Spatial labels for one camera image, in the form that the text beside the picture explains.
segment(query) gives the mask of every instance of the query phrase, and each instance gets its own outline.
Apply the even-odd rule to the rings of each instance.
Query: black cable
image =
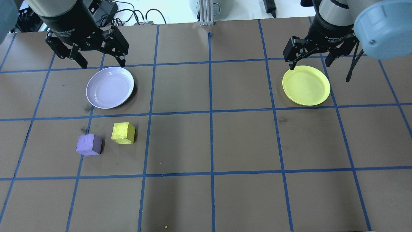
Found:
[[[126,4],[131,5],[131,6],[133,7],[133,15],[134,15],[134,17],[135,17],[135,19],[136,19],[137,24],[139,24],[139,25],[140,25],[140,23],[139,23],[139,19],[138,19],[137,15],[136,15],[136,11],[140,12],[140,14],[142,15],[142,20],[145,19],[145,18],[143,17],[142,12],[141,12],[140,10],[138,10],[138,9],[135,9],[135,8],[134,8],[134,5],[131,4],[130,2],[121,2],[121,1],[116,1],[116,0],[102,0],[102,1],[106,1],[106,2],[119,2],[119,3],[126,3]]]
[[[120,20],[119,18],[116,18],[116,22],[117,22],[117,25],[119,25],[119,23],[120,23],[121,26],[124,26],[124,23],[126,23],[126,22],[123,22],[122,20]]]
[[[271,14],[274,18],[276,18],[276,10],[275,10],[275,9],[272,10],[272,11],[270,12],[270,14]]]
[[[163,14],[162,14],[158,9],[155,9],[155,8],[152,8],[152,9],[150,9],[150,10],[148,10],[148,11],[146,12],[146,20],[147,20],[147,14],[148,14],[151,10],[155,10],[155,11],[159,12],[160,15],[162,16],[163,20],[164,20],[164,24],[167,24],[167,23],[166,23],[166,20],[164,19]]]
[[[22,31],[22,32],[28,32],[28,30],[27,30],[27,28],[26,28],[26,26],[25,26],[25,24],[24,24],[24,20],[21,18],[21,15],[19,14],[19,19],[20,19],[20,21],[21,21],[21,24],[23,25],[23,28],[24,28],[24,31]]]
[[[349,69],[348,75],[346,76],[346,82],[349,82],[352,78],[352,72],[355,69],[356,64],[358,63],[359,59],[363,55],[363,49],[359,52],[359,54],[356,56],[356,53],[358,52],[359,48],[359,41],[356,44],[355,47],[355,52],[353,53],[353,58],[352,58],[352,63],[351,63],[351,68]]]
[[[143,13],[142,13],[140,10],[136,9],[136,10],[134,10],[134,11],[138,11],[138,12],[142,15],[142,20],[145,19],[145,18],[143,17]]]
[[[122,10],[116,11],[116,12],[111,13],[111,14],[104,14],[104,15],[102,15],[102,17],[96,23],[100,22],[100,27],[102,27],[102,25],[101,25],[102,20],[107,19],[107,18],[109,18],[109,19],[112,18],[113,19],[112,15],[115,15],[115,14],[117,14],[119,12],[122,12],[122,11],[131,11],[131,12],[133,12],[133,14],[129,17],[128,20],[122,21],[123,23],[124,22],[129,22],[131,20],[131,18],[134,16],[137,19],[137,23],[140,25],[140,23],[138,21],[138,17],[137,17],[136,12],[135,12],[135,11],[138,11],[138,10],[133,11],[131,9],[122,9]]]
[[[17,28],[20,32],[23,32],[18,24],[16,24],[16,28]]]
[[[107,16],[109,16],[109,13],[107,13],[107,11],[106,11],[104,8],[100,7],[100,2],[98,2],[97,5],[99,6],[100,9],[102,9],[102,10],[106,13]],[[102,21],[101,21],[102,19],[110,19],[110,18],[111,18],[112,24],[115,22],[115,19],[114,19],[112,16],[110,16],[110,18],[108,18],[108,17],[102,18],[103,16],[104,16],[104,15],[102,15],[102,16],[100,17],[100,20],[99,20],[99,21],[100,21],[100,27],[105,27],[105,26],[107,25],[107,24],[102,25]]]

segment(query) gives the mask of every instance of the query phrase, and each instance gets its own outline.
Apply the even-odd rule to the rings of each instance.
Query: foam block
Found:
[[[102,148],[102,139],[95,135],[79,135],[76,151],[84,156],[99,155]]]
[[[112,140],[118,144],[134,143],[136,129],[131,123],[115,123],[113,125]]]

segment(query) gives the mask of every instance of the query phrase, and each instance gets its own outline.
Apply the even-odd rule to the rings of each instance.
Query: metal post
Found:
[[[200,25],[214,25],[212,0],[199,0]]]

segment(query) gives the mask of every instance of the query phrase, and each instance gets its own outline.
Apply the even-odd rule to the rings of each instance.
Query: yellow cube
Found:
[[[131,123],[115,123],[113,125],[112,140],[118,144],[134,143],[136,129]]]

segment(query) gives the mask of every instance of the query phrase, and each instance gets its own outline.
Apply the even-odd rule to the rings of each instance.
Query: purple cube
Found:
[[[99,155],[102,148],[102,139],[95,135],[79,135],[76,151],[84,156]]]

